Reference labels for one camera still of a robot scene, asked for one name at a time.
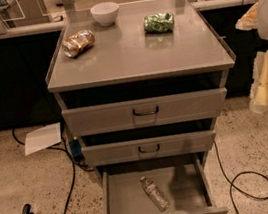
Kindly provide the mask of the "clear plastic water bottle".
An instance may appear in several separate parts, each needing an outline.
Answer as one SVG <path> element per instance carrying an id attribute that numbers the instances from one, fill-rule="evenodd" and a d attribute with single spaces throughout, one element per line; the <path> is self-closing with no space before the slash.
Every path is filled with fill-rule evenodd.
<path id="1" fill-rule="evenodd" d="M 154 184 L 153 180 L 150 178 L 143 176 L 140 180 L 142 189 L 152 200 L 153 204 L 156 205 L 159 211 L 165 212 L 170 207 L 168 197 L 166 197 L 163 191 L 160 190 L 160 188 Z"/>

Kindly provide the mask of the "dark right counter cabinet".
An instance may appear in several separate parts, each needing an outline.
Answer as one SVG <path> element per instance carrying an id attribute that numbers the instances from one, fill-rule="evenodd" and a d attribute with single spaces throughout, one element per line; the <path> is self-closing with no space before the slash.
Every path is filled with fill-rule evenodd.
<path id="1" fill-rule="evenodd" d="M 257 30 L 236 29 L 238 19 L 256 2 L 257 0 L 205 0 L 193 4 L 236 55 L 235 66 L 229 71 L 226 82 L 227 96 L 230 98 L 249 96 L 256 53 L 268 49 L 268 41 L 261 39 Z"/>

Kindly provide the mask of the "dark counter cabinet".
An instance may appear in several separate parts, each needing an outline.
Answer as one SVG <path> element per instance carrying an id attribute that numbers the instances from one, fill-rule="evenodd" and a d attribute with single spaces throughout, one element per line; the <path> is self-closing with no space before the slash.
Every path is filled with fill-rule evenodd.
<path id="1" fill-rule="evenodd" d="M 0 39 L 0 130 L 61 120 L 46 75 L 60 32 Z"/>
<path id="2" fill-rule="evenodd" d="M 256 2 L 257 0 L 205 0 L 193 4 L 236 55 L 235 66 L 229 71 L 226 82 L 227 96 L 230 98 L 249 96 L 256 53 L 268 49 L 268 41 L 261 39 L 257 30 L 236 29 L 238 19 Z"/>

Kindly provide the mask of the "grey metal drawer cabinet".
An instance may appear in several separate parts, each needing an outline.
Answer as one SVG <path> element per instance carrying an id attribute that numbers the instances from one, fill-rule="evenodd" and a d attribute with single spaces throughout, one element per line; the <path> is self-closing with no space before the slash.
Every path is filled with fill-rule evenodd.
<path id="1" fill-rule="evenodd" d="M 146 33 L 144 17 L 174 15 L 170 33 Z M 81 29 L 96 37 L 76 59 L 55 53 L 48 89 L 61 110 L 143 98 L 225 88 L 235 57 L 187 0 L 148 0 L 123 4 L 112 26 L 95 23 L 87 11 L 73 12 L 64 35 Z M 83 147 L 190 132 L 215 132 L 215 118 L 73 136 Z"/>

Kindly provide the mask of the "grey open bottom drawer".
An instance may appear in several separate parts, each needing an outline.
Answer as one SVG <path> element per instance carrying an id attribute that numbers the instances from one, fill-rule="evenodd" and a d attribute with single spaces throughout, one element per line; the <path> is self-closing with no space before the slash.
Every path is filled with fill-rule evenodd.
<path id="1" fill-rule="evenodd" d="M 160 211 L 143 191 L 145 176 L 170 201 Z M 106 167 L 103 171 L 103 214 L 227 214 L 218 207 L 210 192 L 198 155 L 186 154 L 148 159 Z"/>

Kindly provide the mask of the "grey middle drawer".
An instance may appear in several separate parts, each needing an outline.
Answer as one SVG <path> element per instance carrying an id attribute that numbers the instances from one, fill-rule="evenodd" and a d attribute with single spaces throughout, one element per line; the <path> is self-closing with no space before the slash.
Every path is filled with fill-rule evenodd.
<path id="1" fill-rule="evenodd" d="M 83 147 L 82 153 L 90 166 L 104 166 L 129 161 L 142 161 L 211 149 L 215 132 L 190 132 L 165 137 L 152 137 L 121 143 Z"/>

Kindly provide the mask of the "grey top drawer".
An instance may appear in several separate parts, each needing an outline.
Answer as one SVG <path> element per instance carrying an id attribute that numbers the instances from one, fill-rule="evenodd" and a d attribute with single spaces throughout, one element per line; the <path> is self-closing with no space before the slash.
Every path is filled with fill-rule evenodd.
<path id="1" fill-rule="evenodd" d="M 226 92 L 225 88 L 219 88 L 92 105 L 63 110 L 62 116 L 75 137 L 209 119 L 220 113 Z"/>

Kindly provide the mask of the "dark left counter cabinet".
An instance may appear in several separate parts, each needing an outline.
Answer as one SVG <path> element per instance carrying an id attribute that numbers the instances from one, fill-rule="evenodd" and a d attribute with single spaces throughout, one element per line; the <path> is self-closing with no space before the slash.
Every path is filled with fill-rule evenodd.
<path id="1" fill-rule="evenodd" d="M 60 32 L 0 39 L 0 130 L 61 120 L 46 75 Z"/>

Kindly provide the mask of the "crushed green soda can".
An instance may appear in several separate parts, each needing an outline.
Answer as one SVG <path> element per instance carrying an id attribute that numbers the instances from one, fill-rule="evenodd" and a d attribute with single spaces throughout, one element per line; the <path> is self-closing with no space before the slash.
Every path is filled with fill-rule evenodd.
<path id="1" fill-rule="evenodd" d="M 155 13 L 144 17 L 144 31 L 146 33 L 170 33 L 175 27 L 174 15 L 168 13 Z"/>

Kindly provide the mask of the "white ceramic bowl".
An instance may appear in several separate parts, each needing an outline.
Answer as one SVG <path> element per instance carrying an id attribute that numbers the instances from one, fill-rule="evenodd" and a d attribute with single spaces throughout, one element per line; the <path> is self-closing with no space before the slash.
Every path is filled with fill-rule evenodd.
<path id="1" fill-rule="evenodd" d="M 112 26 L 117 19 L 119 4 L 115 2 L 99 3 L 90 9 L 92 18 L 102 26 Z"/>

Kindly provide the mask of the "crushed brown soda can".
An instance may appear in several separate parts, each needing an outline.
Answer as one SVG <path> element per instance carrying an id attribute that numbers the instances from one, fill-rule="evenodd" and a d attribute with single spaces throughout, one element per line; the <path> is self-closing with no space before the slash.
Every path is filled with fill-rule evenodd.
<path id="1" fill-rule="evenodd" d="M 95 36 L 91 30 L 80 30 L 72 36 L 64 38 L 62 41 L 62 49 L 66 57 L 76 58 L 85 50 L 93 47 Z"/>

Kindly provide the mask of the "blue power box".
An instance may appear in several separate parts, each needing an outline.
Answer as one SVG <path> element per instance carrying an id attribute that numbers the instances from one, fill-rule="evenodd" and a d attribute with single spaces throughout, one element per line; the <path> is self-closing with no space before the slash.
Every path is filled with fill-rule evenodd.
<path id="1" fill-rule="evenodd" d="M 83 153 L 81 152 L 81 146 L 79 140 L 71 140 L 69 142 L 70 151 L 73 159 L 78 162 L 84 158 Z"/>

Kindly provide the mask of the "white paper sheet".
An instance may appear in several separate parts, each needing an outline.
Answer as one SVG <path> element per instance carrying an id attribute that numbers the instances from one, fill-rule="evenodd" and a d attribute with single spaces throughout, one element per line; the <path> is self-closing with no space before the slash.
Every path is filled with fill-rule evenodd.
<path id="1" fill-rule="evenodd" d="M 45 148 L 56 145 L 61 141 L 60 123 L 49 124 L 26 135 L 25 155 L 30 155 Z"/>

